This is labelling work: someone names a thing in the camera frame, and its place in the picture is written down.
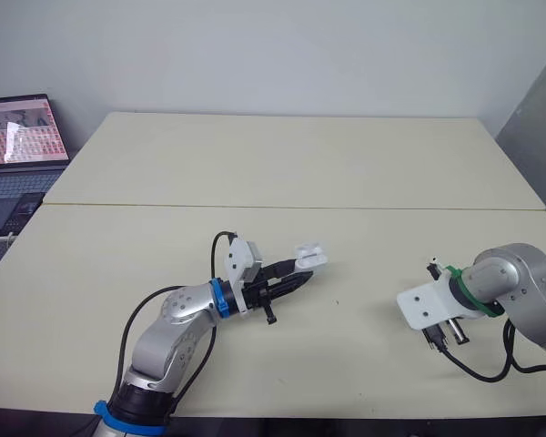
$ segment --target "laptop screen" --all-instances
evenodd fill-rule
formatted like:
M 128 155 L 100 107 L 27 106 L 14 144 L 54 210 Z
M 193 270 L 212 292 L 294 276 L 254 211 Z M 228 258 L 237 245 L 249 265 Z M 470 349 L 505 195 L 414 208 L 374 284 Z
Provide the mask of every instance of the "laptop screen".
M 0 168 L 68 159 L 46 95 L 0 98 Z

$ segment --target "floor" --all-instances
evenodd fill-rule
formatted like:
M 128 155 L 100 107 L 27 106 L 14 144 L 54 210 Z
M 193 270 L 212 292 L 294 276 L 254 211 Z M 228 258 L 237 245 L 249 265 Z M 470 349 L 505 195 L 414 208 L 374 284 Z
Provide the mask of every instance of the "floor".
M 0 409 L 0 437 L 86 437 L 95 426 L 73 434 L 94 416 Z M 173 437 L 546 437 L 546 417 L 437 421 L 175 418 Z

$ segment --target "white table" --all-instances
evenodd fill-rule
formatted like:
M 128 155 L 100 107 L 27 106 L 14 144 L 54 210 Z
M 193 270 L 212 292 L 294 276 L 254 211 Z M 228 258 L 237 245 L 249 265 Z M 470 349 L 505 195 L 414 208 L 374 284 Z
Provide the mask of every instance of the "white table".
M 47 203 L 544 209 L 475 119 L 112 113 Z
M 0 264 L 0 407 L 90 412 L 112 389 L 131 310 L 166 285 L 208 280 L 210 242 L 221 229 L 256 241 L 268 262 L 318 239 L 330 263 L 274 302 L 277 324 L 268 326 L 262 311 L 222 323 L 179 414 L 546 414 L 546 373 L 475 381 L 430 350 L 395 303 L 398 292 L 430 280 L 433 255 L 465 267 L 483 249 L 513 241 L 546 252 L 546 213 L 499 210 L 44 206 Z M 128 356 L 160 302 L 136 320 Z M 451 350 L 496 373 L 502 322 L 465 322 L 471 342 Z M 515 353 L 524 365 L 546 363 L 546 353 L 521 336 Z

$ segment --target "gray wall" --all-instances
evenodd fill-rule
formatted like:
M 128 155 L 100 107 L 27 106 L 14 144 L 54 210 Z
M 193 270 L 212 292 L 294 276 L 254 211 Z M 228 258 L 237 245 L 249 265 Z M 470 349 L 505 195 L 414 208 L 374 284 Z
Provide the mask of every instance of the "gray wall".
M 0 0 L 0 97 L 72 147 L 111 110 L 479 117 L 546 65 L 546 0 Z
M 546 67 L 497 141 L 546 204 Z

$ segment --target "robotic arm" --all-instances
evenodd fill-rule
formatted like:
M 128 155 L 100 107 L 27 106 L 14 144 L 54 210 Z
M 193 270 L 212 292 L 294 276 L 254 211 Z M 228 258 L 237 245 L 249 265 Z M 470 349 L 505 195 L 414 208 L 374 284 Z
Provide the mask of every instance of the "robotic arm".
M 440 351 L 446 351 L 443 321 L 457 343 L 463 344 L 469 339 L 458 319 L 497 317 L 504 311 L 513 327 L 546 351 L 546 255 L 542 251 L 528 244 L 509 244 L 483 251 L 464 270 L 443 268 L 436 259 L 428 270 L 435 281 L 400 293 L 397 303 L 411 328 L 422 330 Z
M 180 386 L 198 341 L 222 320 L 263 308 L 268 323 L 277 318 L 271 301 L 306 283 L 327 263 L 318 245 L 297 248 L 295 259 L 262 267 L 257 246 L 229 234 L 225 257 L 228 280 L 214 278 L 194 287 L 174 290 L 162 304 L 157 320 L 136 343 L 132 363 L 109 404 L 99 401 L 102 417 L 93 435 L 161 435 L 177 405 Z M 269 284 L 271 279 L 277 281 Z

